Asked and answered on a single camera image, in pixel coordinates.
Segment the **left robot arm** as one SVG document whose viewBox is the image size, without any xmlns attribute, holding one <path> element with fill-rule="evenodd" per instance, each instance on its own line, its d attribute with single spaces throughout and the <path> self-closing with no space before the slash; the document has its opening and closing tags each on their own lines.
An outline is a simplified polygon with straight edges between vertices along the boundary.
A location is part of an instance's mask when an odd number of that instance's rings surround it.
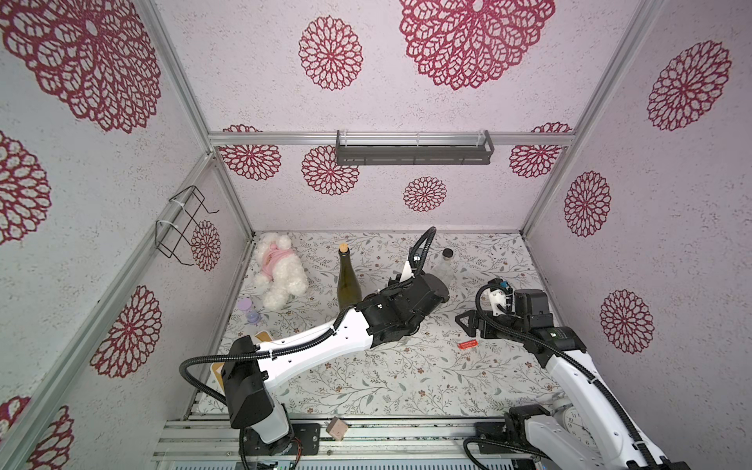
<svg viewBox="0 0 752 470">
<path fill-rule="evenodd" d="M 236 340 L 221 360 L 230 427 L 252 429 L 266 445 L 287 439 L 290 422 L 274 391 L 301 373 L 339 356 L 364 352 L 413 335 L 420 323 L 450 299 L 433 274 L 398 282 L 334 320 L 283 340 L 255 344 Z"/>
</svg>

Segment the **red peeled label sticker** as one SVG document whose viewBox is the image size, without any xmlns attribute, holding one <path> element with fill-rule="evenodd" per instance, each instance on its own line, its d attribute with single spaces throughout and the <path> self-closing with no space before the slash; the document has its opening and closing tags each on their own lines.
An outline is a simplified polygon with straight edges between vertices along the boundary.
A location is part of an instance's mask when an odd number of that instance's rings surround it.
<svg viewBox="0 0 752 470">
<path fill-rule="evenodd" d="M 475 348 L 478 345 L 479 345 L 478 341 L 475 340 L 475 339 L 473 339 L 473 340 L 469 340 L 469 341 L 465 341 L 465 342 L 459 343 L 457 346 L 458 346 L 458 348 L 460 350 L 465 351 L 465 350 L 469 350 L 469 349 Z"/>
</svg>

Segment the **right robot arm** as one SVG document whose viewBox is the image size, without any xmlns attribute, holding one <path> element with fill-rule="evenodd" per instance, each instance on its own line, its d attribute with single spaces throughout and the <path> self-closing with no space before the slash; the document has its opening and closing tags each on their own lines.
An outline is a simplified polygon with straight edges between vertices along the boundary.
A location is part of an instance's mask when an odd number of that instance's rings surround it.
<svg viewBox="0 0 752 470">
<path fill-rule="evenodd" d="M 521 344 L 565 394 L 562 405 L 511 407 L 503 421 L 480 424 L 464 446 L 483 454 L 513 452 L 560 469 L 685 469 L 636 425 L 603 382 L 580 337 L 558 326 L 548 296 L 539 289 L 513 290 L 488 283 L 473 309 L 456 315 L 471 338 Z"/>
</svg>

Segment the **clear bottle with red label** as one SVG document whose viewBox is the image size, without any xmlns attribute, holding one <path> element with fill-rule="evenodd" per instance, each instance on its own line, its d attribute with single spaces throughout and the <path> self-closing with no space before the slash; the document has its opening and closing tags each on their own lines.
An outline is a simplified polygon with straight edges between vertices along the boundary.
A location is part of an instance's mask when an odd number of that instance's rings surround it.
<svg viewBox="0 0 752 470">
<path fill-rule="evenodd" d="M 442 254 L 432 265 L 431 273 L 437 276 L 446 287 L 452 291 L 456 283 L 456 263 L 454 262 L 454 250 L 444 248 Z"/>
</svg>

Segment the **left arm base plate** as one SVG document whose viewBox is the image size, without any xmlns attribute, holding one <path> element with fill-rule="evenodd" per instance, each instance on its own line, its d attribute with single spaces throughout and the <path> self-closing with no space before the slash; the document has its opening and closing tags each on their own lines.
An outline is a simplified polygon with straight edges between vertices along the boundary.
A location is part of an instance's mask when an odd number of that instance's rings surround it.
<svg viewBox="0 0 752 470">
<path fill-rule="evenodd" d="M 312 422 L 293 423 L 291 431 L 273 444 L 266 444 L 252 428 L 244 431 L 241 450 L 246 456 L 316 456 L 321 426 Z"/>
</svg>

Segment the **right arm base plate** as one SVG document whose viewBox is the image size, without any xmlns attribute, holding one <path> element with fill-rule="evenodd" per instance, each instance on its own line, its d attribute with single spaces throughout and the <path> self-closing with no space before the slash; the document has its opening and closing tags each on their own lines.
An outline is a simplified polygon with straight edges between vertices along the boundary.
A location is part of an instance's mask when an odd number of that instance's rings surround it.
<svg viewBox="0 0 752 470">
<path fill-rule="evenodd" d="M 535 448 L 525 437 L 521 429 L 514 424 L 508 426 L 504 421 L 483 421 L 474 424 L 476 437 L 486 441 L 501 442 L 511 448 L 504 446 L 495 446 L 491 444 L 479 444 L 481 454 L 507 454 L 508 452 L 518 452 L 523 450 L 525 454 L 544 455 L 538 448 Z"/>
</svg>

